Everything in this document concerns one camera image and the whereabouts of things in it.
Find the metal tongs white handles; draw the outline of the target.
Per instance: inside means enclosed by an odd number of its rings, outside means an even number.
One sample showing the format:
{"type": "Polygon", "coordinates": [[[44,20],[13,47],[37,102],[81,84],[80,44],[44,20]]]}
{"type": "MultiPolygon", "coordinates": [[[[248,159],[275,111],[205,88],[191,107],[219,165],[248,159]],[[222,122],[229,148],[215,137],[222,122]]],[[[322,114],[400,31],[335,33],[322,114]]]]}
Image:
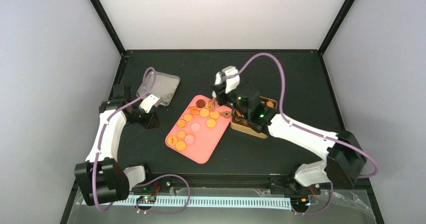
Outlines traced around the metal tongs white handles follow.
{"type": "Polygon", "coordinates": [[[215,111],[218,107],[220,107],[218,100],[213,97],[207,104],[206,107],[209,109],[209,111],[215,111]]]}

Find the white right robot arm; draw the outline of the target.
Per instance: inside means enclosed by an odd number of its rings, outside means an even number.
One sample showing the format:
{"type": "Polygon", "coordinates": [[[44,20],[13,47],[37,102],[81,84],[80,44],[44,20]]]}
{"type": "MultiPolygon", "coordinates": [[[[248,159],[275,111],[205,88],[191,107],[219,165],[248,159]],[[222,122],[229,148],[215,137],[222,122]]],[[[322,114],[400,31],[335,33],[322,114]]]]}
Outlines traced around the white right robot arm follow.
{"type": "Polygon", "coordinates": [[[286,187],[292,193],[300,193],[313,184],[332,183],[343,189],[352,189],[366,164],[356,148],[359,142],[353,133],[322,131],[298,121],[283,117],[275,108],[262,103],[259,92],[251,88],[237,87],[226,92],[226,84],[212,86],[218,105],[229,105],[257,133],[292,142],[321,160],[294,167],[286,179],[286,187]]]}

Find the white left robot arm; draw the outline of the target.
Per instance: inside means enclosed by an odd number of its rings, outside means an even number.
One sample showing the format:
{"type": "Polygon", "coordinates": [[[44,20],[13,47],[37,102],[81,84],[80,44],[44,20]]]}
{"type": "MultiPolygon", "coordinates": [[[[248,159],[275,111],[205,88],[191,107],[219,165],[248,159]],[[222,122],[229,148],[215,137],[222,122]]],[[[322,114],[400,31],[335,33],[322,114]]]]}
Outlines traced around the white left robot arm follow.
{"type": "Polygon", "coordinates": [[[140,106],[140,98],[131,100],[131,88],[124,84],[113,86],[112,95],[99,106],[99,127],[93,147],[83,163],[76,164],[74,175],[88,206],[106,211],[101,204],[125,200],[137,184],[147,178],[145,164],[123,169],[118,164],[120,138],[125,126],[140,124],[145,129],[160,126],[157,114],[152,110],[160,98],[146,93],[140,106]]]}

